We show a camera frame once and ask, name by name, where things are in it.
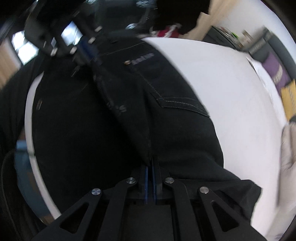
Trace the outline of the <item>dark grey nightstand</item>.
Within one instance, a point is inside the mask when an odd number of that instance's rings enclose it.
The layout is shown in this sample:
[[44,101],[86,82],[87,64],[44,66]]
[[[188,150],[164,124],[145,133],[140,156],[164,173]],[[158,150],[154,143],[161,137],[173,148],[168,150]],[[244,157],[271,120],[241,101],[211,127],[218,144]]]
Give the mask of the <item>dark grey nightstand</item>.
[[212,26],[208,30],[202,42],[221,45],[238,51],[242,49],[242,45],[232,33],[216,26]]

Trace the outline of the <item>red and white bag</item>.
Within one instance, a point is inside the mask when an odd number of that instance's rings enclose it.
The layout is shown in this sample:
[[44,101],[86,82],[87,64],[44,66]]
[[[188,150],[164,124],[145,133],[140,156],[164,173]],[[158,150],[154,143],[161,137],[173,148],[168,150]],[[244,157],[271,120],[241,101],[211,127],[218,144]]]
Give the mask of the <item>red and white bag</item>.
[[149,33],[152,37],[157,38],[178,38],[180,36],[179,29],[181,27],[180,24],[167,26],[164,30],[154,30],[153,27],[151,27]]

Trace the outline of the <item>yellow cushion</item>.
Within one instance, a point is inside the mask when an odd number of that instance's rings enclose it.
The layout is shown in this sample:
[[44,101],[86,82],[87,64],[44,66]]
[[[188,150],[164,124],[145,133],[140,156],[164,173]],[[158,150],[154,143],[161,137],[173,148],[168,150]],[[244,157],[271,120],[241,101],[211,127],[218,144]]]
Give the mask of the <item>yellow cushion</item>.
[[296,113],[296,88],[293,79],[287,86],[280,89],[281,100],[287,120],[290,120]]

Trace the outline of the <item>dark grey headboard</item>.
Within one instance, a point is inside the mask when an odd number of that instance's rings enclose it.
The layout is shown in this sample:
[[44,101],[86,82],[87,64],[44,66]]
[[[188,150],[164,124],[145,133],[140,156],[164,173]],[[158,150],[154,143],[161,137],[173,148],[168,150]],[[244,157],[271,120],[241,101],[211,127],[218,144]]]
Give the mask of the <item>dark grey headboard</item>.
[[281,40],[269,29],[264,28],[260,36],[249,46],[250,56],[263,63],[270,53],[283,64],[290,76],[295,75],[295,61]]

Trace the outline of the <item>black denim pants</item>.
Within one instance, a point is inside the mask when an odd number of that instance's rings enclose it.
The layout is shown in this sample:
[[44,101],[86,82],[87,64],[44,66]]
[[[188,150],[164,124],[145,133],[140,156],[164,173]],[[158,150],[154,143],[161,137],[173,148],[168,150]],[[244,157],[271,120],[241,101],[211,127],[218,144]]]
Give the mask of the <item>black denim pants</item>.
[[155,166],[163,177],[209,184],[250,220],[260,187],[224,168],[207,109],[170,61],[136,38],[91,51],[82,64],[50,58],[27,96],[30,162],[51,216]]

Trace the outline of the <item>white bed mattress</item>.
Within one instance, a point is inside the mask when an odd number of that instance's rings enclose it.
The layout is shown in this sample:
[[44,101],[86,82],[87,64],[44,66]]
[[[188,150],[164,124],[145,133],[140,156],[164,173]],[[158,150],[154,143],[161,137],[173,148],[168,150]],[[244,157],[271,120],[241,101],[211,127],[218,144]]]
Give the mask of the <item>white bed mattress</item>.
[[[224,168],[260,187],[251,219],[245,220],[264,240],[295,240],[295,208],[279,205],[281,137],[295,118],[287,120],[281,94],[262,64],[248,54],[203,42],[143,41],[170,61],[207,109]],[[209,184],[183,182],[191,196],[197,185],[208,186],[219,196]],[[153,187],[151,166],[147,203],[129,199],[121,226],[123,240],[171,240],[170,207],[155,204]],[[40,191],[37,204],[34,211],[49,226],[57,218],[49,213]]]

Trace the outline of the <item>beige curtain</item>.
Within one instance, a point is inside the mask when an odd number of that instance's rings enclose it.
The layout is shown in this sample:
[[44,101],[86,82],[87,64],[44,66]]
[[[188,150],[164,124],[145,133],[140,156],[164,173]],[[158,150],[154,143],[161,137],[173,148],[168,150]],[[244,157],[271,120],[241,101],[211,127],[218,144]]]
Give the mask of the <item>beige curtain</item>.
[[238,4],[238,0],[214,0],[210,2],[209,14],[201,13],[197,26],[183,36],[184,39],[201,41],[212,26],[223,20]]

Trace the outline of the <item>rolled beige duvet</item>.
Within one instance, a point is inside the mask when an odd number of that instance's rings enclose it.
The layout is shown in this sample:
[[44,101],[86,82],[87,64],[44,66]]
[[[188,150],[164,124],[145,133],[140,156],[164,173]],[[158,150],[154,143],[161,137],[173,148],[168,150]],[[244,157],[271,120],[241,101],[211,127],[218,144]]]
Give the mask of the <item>rolled beige duvet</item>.
[[279,205],[295,208],[295,122],[285,126],[281,137]]

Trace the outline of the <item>purple cushion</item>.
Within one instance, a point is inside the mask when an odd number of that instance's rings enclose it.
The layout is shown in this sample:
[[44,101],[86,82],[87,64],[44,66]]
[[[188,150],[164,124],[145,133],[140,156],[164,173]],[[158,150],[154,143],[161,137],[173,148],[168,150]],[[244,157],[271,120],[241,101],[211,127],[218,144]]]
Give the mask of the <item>purple cushion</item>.
[[262,63],[263,68],[272,78],[274,85],[280,94],[280,90],[291,82],[286,69],[280,64],[272,52],[269,52],[267,59]]

